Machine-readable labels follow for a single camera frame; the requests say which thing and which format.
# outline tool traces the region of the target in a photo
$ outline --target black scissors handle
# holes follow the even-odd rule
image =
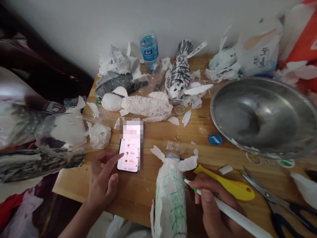
[[[281,214],[272,213],[271,218],[272,224],[279,238],[286,238],[283,232],[283,226],[287,228],[295,238],[304,238],[301,234],[297,233],[297,231],[291,226],[291,224],[288,223],[288,221]]]
[[[296,203],[290,203],[289,204],[289,208],[290,210],[296,215],[298,216],[303,222],[302,224],[308,229],[310,230],[312,233],[314,233],[315,235],[317,235],[317,228],[311,224],[302,214],[301,214],[301,210],[304,210],[306,212],[309,212],[310,214],[314,215],[315,217],[317,217],[317,213],[314,212],[313,210],[310,210],[306,207],[302,207],[301,205],[298,205]]]

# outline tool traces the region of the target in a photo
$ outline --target wooden table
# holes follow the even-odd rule
[[[201,78],[206,79],[204,71],[208,66],[208,61],[211,56],[200,56],[189,59],[189,64],[192,71],[200,69]],[[96,89],[97,76],[93,87],[90,91],[88,102],[96,102],[94,95]],[[215,84],[211,93],[219,86]],[[277,166],[255,165],[249,162],[246,158],[246,152],[235,147],[227,139],[223,138],[221,146],[212,146],[208,142],[208,135],[219,134],[213,124],[210,116],[210,94],[207,92],[202,98],[202,107],[192,110],[192,116],[188,125],[184,128],[183,124],[176,126],[168,121],[161,122],[144,122],[144,160],[143,168],[139,174],[130,174],[119,172],[119,188],[118,194],[114,201],[108,206],[106,211],[118,216],[129,219],[133,222],[150,227],[150,209],[152,200],[155,199],[156,178],[162,162],[155,157],[150,148],[156,145],[162,148],[164,140],[173,140],[178,137],[178,142],[186,148],[184,158],[193,155],[193,150],[198,149],[198,162],[204,167],[218,173],[218,169],[224,165],[230,165],[234,168],[233,172],[226,174],[224,177],[244,182],[248,182],[239,174],[237,169],[243,169],[245,165],[250,171],[256,175],[259,180],[275,195],[280,198],[297,202],[304,206],[309,206],[305,203],[302,196],[298,192],[295,183],[290,177],[290,172],[300,173],[304,176],[304,163],[301,160],[296,161],[296,166],[292,169],[284,169]],[[110,150],[119,150],[119,131],[113,130],[115,121],[120,117],[119,112],[107,112],[104,109],[100,110],[104,122],[112,128],[111,142],[107,147]],[[90,107],[86,105],[84,115],[92,116]],[[140,117],[138,115],[128,114],[125,119],[131,117]],[[177,116],[181,122],[183,115]],[[66,170],[63,169],[59,173],[53,192],[71,198],[73,200],[84,202],[88,195],[90,181],[90,160],[94,156],[89,153],[86,160],[80,168]],[[193,177],[192,172],[187,172],[188,178]],[[245,209],[250,220],[261,226],[263,229],[270,232],[274,237],[277,237],[271,223],[271,211],[265,199],[256,190],[256,197],[249,202],[239,201],[240,205]],[[202,209],[201,206],[194,204],[193,192],[188,189],[186,195],[187,203],[187,223],[189,237],[205,237],[205,231],[202,227]],[[294,226],[294,228],[304,237],[314,237],[312,233],[304,228],[304,226],[285,209],[280,209],[285,218]]]

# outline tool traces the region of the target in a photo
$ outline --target phone screen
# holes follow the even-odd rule
[[[132,173],[138,172],[142,142],[143,121],[123,121],[119,154],[124,153],[124,156],[117,163],[118,170]]]

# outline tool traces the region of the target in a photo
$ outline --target yellow handle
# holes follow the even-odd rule
[[[218,180],[228,192],[230,192],[233,196],[235,196],[236,199],[239,199],[242,201],[250,201],[255,198],[255,193],[252,190],[252,188],[250,188],[248,185],[242,182],[225,179],[205,169],[201,165],[198,165],[198,167],[194,170],[194,173],[199,174],[200,172],[204,172],[205,174],[208,174],[213,179]]]

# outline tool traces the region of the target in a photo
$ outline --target metal bowl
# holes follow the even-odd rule
[[[210,103],[217,129],[239,148],[270,159],[317,151],[317,109],[295,88],[247,77],[218,88]]]

